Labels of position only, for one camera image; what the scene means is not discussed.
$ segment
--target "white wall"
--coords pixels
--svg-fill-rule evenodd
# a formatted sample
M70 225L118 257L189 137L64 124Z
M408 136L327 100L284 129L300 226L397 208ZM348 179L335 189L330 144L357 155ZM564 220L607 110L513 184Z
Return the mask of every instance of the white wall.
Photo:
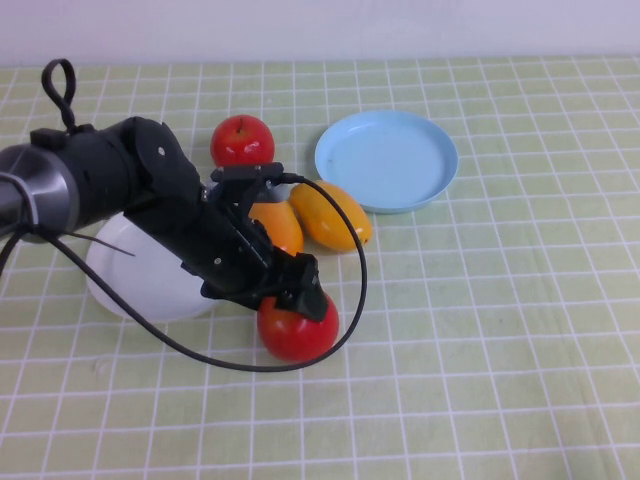
M5 0L0 64L640 52L640 0Z

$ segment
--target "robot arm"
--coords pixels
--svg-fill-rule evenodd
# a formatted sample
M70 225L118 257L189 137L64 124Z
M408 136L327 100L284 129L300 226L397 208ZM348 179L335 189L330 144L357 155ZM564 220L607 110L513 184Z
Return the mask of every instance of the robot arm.
M58 64L67 74L64 99L50 85ZM302 177L284 173L278 163L240 166L214 171L215 186L207 188L165 124L132 117L100 131L76 126L70 64L54 61L47 69L43 86L61 108L67 131L39 129L30 143L0 151L0 235L25 222L74 232L124 212L202 278L203 296L254 310L265 296L275 296L278 308L324 318L328 305L315 257L274 247L248 217L260 194Z

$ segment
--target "orange mango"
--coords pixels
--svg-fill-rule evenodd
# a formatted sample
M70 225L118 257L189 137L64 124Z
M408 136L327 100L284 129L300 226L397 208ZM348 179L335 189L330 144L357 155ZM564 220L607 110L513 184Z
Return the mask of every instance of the orange mango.
M302 252L302 228L288 202L254 203L249 218L259 221L267 230L271 242L290 255Z
M336 185L323 180L316 183L342 208L360 242L366 244L373 235L373 227L360 204ZM339 252L355 250L356 244L349 229L338 212L319 192L305 184L296 185L291 189L289 202L306 232L320 245Z

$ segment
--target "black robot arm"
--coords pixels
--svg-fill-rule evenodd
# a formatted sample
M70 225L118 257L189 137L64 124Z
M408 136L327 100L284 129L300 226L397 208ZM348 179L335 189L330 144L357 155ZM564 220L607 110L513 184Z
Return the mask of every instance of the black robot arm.
M64 97L51 74L62 66ZM53 60L42 85L60 108L66 131L39 129L27 144L0 151L0 274L15 244L47 241L69 257L131 317L158 339L198 361L253 372L281 372L313 365L335 353L354 332L367 287L365 255L358 235L340 206L318 185L285 173L279 163L217 169L211 185L200 181L170 128L131 117L104 130L75 124L71 101L75 74L68 60ZM292 256L275 247L264 227L249 218L270 189L305 183L317 190L345 222L358 251L362 285L353 320L343 336L320 357L286 366L229 363L194 352L141 317L58 237L123 212L125 217L182 260L203 280L201 294L257 310L263 298L276 307L321 322L328 301L313 255Z

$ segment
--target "blue plate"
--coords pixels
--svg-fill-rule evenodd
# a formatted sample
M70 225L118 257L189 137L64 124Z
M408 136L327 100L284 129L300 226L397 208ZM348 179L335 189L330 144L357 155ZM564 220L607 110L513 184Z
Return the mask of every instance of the blue plate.
M407 212L437 197L458 171L458 152L440 127L408 112L357 113L330 126L315 152L323 180L363 209Z

